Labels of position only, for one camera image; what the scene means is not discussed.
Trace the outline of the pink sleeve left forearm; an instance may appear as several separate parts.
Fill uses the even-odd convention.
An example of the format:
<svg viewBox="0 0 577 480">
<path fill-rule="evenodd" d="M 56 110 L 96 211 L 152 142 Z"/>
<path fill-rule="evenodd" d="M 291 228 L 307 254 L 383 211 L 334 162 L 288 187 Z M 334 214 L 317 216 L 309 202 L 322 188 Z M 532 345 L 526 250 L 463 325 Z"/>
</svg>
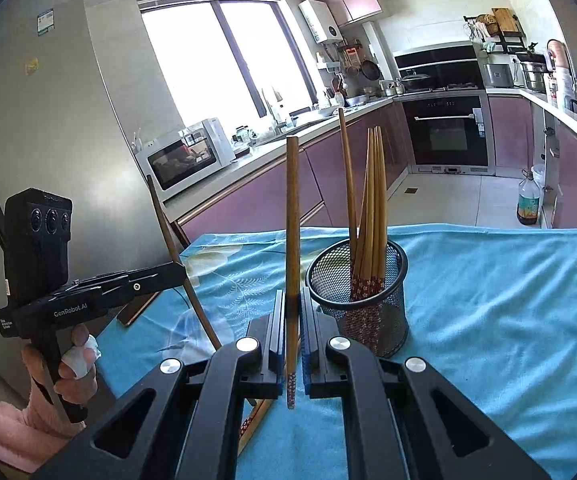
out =
<svg viewBox="0 0 577 480">
<path fill-rule="evenodd" d="M 86 428 L 84 422 L 68 422 L 36 386 L 26 408 L 0 402 L 0 462 L 31 474 Z"/>
</svg>

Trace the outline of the left hand with bandaged finger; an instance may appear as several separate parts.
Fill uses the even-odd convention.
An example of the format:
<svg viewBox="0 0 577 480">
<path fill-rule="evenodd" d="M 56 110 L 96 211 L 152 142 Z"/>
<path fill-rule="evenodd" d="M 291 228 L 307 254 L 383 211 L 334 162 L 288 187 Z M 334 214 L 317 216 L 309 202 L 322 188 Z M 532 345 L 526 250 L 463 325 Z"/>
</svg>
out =
<svg viewBox="0 0 577 480">
<path fill-rule="evenodd" d="M 86 364 L 87 375 L 77 377 L 75 371 L 64 361 L 60 363 L 58 374 L 60 379 L 54 382 L 54 391 L 65 401 L 74 404 L 86 404 L 98 391 L 95 362 L 98 359 L 93 349 L 87 348 L 89 331 L 83 324 L 76 325 L 70 334 L 72 343 L 82 348 L 82 362 Z M 31 377 L 31 382 L 43 385 L 43 358 L 40 352 L 31 344 L 26 344 L 22 350 L 22 359 Z"/>
</svg>

